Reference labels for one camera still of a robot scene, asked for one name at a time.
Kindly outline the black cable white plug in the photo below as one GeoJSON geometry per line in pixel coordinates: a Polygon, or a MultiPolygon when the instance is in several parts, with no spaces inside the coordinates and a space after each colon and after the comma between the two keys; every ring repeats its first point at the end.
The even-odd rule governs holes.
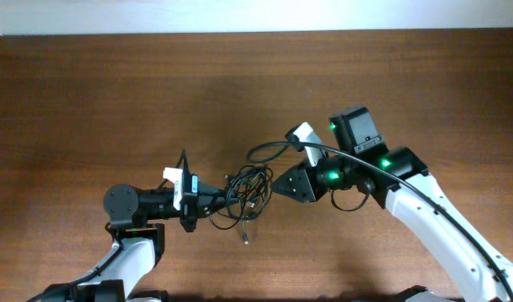
{"type": "Polygon", "coordinates": [[[237,195],[240,203],[210,215],[209,221],[221,231],[240,225],[243,243],[249,245],[246,226],[258,219],[270,203],[274,172],[267,164],[248,164],[236,175],[226,175],[225,178],[228,182],[222,191],[227,196],[237,195]]]}

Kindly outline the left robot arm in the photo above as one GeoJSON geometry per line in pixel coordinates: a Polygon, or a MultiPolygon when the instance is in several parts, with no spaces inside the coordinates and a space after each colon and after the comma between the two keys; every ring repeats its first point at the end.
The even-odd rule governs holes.
{"type": "Polygon", "coordinates": [[[104,196],[109,215],[105,229],[113,244],[110,252],[80,278],[52,284],[33,301],[167,301],[166,292],[133,295],[139,280],[151,272],[165,250],[163,220],[177,219],[194,232],[202,218],[242,201],[242,195],[203,184],[188,169],[165,168],[165,182],[174,186],[143,190],[115,185],[104,196]]]}

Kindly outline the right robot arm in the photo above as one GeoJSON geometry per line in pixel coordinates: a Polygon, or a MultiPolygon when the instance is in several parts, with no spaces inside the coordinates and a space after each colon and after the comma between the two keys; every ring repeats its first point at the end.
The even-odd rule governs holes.
{"type": "Polygon", "coordinates": [[[513,262],[456,209],[429,168],[407,147],[388,149],[366,107],[329,118],[338,147],[330,148],[308,122],[285,138],[306,157],[272,190],[301,203],[357,188],[407,226],[443,267],[467,301],[513,301],[513,262]]]}

